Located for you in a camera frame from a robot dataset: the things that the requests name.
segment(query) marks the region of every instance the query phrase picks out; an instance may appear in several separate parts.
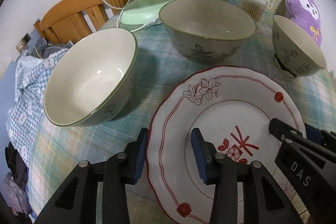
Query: large ceramic bowl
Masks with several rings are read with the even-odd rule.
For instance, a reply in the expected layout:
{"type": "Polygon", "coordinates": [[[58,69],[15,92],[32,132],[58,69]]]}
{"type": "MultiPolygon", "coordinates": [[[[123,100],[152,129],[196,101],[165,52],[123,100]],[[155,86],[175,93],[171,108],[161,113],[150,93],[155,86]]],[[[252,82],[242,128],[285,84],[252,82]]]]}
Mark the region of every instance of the large ceramic bowl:
{"type": "Polygon", "coordinates": [[[44,94],[51,123],[93,126],[117,115],[134,82],[137,41],[124,29],[93,33],[75,44],[57,63],[44,94]]]}
{"type": "Polygon", "coordinates": [[[294,75],[310,76],[327,68],[323,52],[313,38],[285,17],[274,16],[272,41],[278,59],[294,75]]]}
{"type": "Polygon", "coordinates": [[[257,30],[252,17],[221,0],[175,0],[159,17],[179,50],[206,61],[234,54],[257,30]]]}

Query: purple plush toy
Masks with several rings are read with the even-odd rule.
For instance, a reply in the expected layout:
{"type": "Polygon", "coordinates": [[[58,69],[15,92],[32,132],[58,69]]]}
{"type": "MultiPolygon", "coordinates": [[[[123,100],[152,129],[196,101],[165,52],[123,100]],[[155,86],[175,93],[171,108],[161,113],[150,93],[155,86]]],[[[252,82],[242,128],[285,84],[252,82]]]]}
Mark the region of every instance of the purple plush toy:
{"type": "Polygon", "coordinates": [[[320,14],[314,0],[286,0],[291,21],[304,29],[320,47],[322,43],[320,14]]]}

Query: plate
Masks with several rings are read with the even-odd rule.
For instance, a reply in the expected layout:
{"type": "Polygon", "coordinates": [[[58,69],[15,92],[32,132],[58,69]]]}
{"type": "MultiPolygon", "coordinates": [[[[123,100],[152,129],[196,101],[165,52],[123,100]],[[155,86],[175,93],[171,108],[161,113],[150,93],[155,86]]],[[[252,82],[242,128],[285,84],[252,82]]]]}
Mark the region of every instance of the plate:
{"type": "MultiPolygon", "coordinates": [[[[261,73],[218,66],[179,84],[157,109],[147,147],[148,178],[166,214],[179,224],[209,222],[214,185],[199,178],[190,142],[195,127],[234,161],[260,160],[291,199],[295,190],[274,163],[281,143],[268,131],[272,118],[306,137],[291,97],[261,73]]],[[[242,189],[238,183],[237,223],[244,221],[242,189]]]]}

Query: wall outlet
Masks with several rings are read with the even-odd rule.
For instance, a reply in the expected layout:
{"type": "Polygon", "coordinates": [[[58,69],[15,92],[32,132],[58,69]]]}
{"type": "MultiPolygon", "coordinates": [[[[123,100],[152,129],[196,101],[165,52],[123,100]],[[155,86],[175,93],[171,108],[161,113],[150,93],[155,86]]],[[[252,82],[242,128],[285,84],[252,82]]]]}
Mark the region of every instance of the wall outlet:
{"type": "Polygon", "coordinates": [[[23,49],[26,47],[28,42],[30,41],[31,37],[28,33],[20,40],[20,42],[16,45],[16,50],[19,53],[22,53],[23,49]]]}
{"type": "Polygon", "coordinates": [[[25,43],[21,40],[17,45],[16,45],[16,50],[19,53],[22,53],[23,49],[25,48],[25,43]]]}

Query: table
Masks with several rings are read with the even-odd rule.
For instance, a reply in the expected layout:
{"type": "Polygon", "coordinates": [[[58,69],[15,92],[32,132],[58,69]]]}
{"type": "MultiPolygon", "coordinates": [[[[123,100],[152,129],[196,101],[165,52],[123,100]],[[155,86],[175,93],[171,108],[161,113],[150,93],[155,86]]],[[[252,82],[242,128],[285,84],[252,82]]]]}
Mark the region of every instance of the table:
{"type": "MultiPolygon", "coordinates": [[[[272,18],[272,14],[265,12],[257,34],[240,51],[216,65],[244,66],[264,73],[289,93],[304,122],[336,131],[336,93],[328,71],[295,79],[284,76],[273,60],[272,18]]],[[[110,20],[102,29],[114,24],[110,20]]],[[[29,173],[29,199],[36,213],[78,162],[96,163],[123,151],[142,127],[149,127],[156,108],[175,85],[211,66],[182,56],[163,25],[141,30],[135,36],[139,45],[135,85],[129,103],[116,118],[90,128],[58,128],[42,117],[29,173]]],[[[127,198],[131,223],[172,223],[155,200],[146,167],[138,184],[127,186],[127,198]]],[[[98,199],[97,223],[101,221],[100,210],[101,199],[98,199]]]]}

